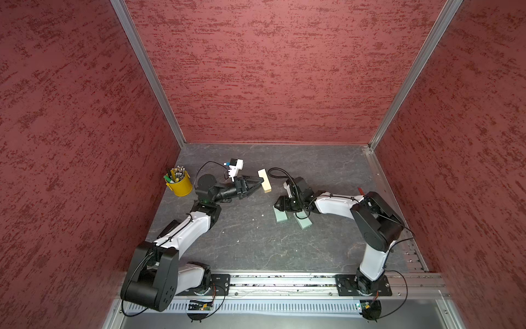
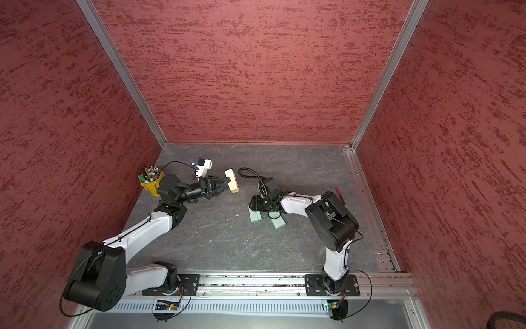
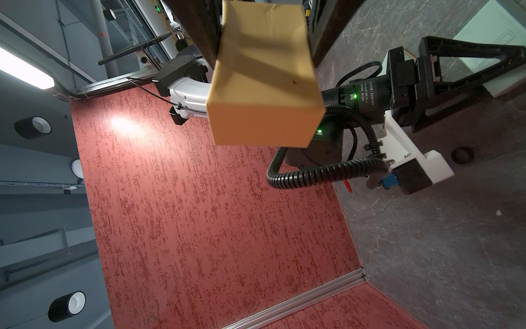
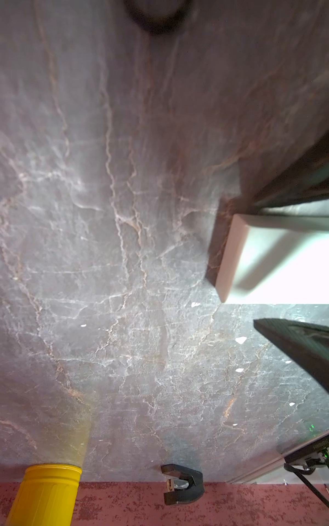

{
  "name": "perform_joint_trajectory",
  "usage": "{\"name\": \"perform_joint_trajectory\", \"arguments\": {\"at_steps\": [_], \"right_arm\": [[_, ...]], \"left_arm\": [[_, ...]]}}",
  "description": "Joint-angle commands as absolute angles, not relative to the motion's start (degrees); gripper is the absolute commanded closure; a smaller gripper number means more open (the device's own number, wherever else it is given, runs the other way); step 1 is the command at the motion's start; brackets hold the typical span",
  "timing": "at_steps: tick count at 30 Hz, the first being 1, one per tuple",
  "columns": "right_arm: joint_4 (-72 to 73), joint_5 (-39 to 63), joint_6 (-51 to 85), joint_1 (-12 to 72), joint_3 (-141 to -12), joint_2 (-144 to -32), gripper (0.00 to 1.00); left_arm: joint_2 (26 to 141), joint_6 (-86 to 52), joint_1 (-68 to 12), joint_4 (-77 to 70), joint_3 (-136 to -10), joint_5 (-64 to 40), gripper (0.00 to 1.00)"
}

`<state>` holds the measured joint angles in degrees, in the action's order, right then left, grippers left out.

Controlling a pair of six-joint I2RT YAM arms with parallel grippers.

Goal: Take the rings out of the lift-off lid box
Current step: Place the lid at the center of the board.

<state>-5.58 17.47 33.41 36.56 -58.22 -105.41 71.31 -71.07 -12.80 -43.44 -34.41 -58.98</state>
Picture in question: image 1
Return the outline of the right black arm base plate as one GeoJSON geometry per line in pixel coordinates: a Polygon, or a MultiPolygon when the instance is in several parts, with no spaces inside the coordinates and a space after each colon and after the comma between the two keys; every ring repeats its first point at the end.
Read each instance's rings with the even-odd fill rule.
{"type": "Polygon", "coordinates": [[[390,297],[393,292],[388,278],[382,274],[372,281],[362,274],[338,274],[334,276],[338,295],[341,297],[390,297]]]}

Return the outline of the pale green box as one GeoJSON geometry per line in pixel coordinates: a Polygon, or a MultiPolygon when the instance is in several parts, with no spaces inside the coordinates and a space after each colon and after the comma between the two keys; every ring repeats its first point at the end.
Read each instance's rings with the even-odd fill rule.
{"type": "Polygon", "coordinates": [[[274,213],[275,213],[275,219],[276,219],[277,223],[285,222],[285,221],[288,220],[288,215],[287,215],[286,212],[279,211],[276,208],[273,208],[273,210],[274,210],[274,213]]]}

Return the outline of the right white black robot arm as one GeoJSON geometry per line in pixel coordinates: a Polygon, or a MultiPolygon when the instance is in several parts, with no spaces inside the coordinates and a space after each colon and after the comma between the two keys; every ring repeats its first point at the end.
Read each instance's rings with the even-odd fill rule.
{"type": "Polygon", "coordinates": [[[354,220],[367,246],[351,286],[362,296],[377,294],[385,277],[390,250],[405,229],[400,216],[379,193],[371,191],[359,196],[329,192],[308,197],[283,195],[274,208],[281,212],[315,212],[354,220]]]}

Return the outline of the pale green lift-off lid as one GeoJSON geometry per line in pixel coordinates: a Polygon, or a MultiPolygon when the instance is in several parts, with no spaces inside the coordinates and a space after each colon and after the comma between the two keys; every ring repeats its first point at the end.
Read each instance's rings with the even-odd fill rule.
{"type": "Polygon", "coordinates": [[[294,217],[302,230],[305,230],[312,225],[311,220],[304,212],[295,213],[294,217]]]}

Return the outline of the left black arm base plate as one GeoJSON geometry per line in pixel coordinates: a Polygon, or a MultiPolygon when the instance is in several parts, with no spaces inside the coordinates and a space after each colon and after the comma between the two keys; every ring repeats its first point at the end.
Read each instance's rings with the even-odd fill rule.
{"type": "Polygon", "coordinates": [[[210,284],[207,288],[196,287],[186,289],[178,296],[192,296],[192,297],[213,297],[213,296],[227,296],[230,291],[230,274],[212,274],[210,277],[210,284]]]}

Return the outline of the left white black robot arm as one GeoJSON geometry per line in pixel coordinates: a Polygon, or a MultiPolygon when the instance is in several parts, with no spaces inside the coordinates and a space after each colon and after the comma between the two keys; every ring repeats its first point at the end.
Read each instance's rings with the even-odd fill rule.
{"type": "Polygon", "coordinates": [[[249,197],[267,181],[242,175],[232,182],[220,183],[212,174],[201,176],[195,189],[197,200],[186,219],[172,221],[155,241],[144,241],[135,249],[121,288],[121,301],[164,311],[174,296],[185,291],[201,296],[213,293],[209,265],[180,265],[179,261],[218,221],[222,203],[249,197]]]}

